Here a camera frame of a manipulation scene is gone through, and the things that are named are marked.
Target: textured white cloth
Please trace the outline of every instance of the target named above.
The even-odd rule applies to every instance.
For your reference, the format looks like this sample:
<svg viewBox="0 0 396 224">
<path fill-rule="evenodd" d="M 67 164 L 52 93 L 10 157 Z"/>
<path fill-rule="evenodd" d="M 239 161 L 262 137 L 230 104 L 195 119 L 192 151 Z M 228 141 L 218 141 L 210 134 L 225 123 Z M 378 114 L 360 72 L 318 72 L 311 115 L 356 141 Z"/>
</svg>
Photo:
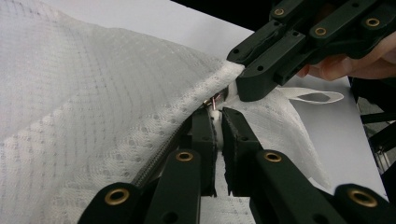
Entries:
<svg viewBox="0 0 396 224">
<path fill-rule="evenodd" d="M 0 64 L 2 224 L 76 223 L 101 188 L 130 182 L 203 100 L 243 70 L 152 36 L 76 21 L 37 0 L 0 1 Z M 297 164 L 326 184 L 287 98 L 276 91 L 232 106 L 256 123 L 264 148 L 312 156 L 307 164 L 318 172 Z M 280 110 L 276 119 L 272 109 Z M 278 145 L 283 136 L 287 147 Z M 223 193 L 222 157 L 217 166 L 219 197 L 203 198 L 202 223 L 253 223 L 248 199 Z"/>
</svg>

